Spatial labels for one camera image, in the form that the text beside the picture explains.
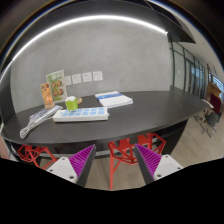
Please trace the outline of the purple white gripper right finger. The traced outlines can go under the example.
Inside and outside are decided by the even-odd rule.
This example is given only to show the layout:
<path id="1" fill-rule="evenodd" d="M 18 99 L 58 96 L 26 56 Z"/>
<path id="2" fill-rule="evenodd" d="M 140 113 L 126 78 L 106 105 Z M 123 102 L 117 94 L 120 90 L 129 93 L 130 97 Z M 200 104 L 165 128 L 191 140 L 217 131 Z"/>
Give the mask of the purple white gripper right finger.
<path id="1" fill-rule="evenodd" d="M 136 144 L 134 153 L 146 184 L 182 169 L 182 166 L 170 155 L 159 155 L 142 145 Z"/>

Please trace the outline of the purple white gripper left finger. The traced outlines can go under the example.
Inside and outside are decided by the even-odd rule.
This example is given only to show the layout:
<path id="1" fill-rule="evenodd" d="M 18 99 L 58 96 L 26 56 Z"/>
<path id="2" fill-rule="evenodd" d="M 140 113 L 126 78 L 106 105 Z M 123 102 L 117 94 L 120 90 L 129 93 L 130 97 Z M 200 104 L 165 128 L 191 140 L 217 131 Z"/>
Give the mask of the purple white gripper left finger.
<path id="1" fill-rule="evenodd" d="M 78 186 L 84 187 L 95 158 L 96 146 L 91 145 L 71 157 L 59 158 L 50 168 L 49 173 L 59 176 Z"/>

